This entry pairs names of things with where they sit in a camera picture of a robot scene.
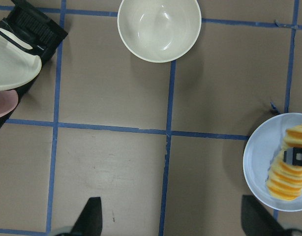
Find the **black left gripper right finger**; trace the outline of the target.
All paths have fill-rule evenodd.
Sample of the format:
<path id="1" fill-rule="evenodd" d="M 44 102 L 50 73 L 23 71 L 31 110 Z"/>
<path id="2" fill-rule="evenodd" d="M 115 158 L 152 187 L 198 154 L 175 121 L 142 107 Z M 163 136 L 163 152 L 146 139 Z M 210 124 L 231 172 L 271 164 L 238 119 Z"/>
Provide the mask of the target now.
<path id="1" fill-rule="evenodd" d="M 287 236 L 288 232 L 252 195 L 243 195 L 241 227 L 246 236 Z"/>

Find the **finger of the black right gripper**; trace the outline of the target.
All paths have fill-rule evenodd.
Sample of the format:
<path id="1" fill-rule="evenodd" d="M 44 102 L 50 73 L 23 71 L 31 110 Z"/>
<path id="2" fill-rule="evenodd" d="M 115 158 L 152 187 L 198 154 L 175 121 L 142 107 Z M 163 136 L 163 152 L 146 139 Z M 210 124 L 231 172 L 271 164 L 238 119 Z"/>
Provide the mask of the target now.
<path id="1" fill-rule="evenodd" d="M 302 148 L 291 147 L 284 151 L 283 161 L 292 166 L 302 167 Z"/>

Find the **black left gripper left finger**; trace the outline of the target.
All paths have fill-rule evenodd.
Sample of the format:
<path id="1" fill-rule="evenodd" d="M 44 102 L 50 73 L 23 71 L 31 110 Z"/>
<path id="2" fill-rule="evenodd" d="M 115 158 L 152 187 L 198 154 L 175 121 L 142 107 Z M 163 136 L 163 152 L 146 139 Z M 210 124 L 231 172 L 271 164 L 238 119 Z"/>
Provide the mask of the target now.
<path id="1" fill-rule="evenodd" d="M 70 231 L 71 236 L 100 236 L 103 228 L 100 197 L 88 199 L 85 207 Z"/>

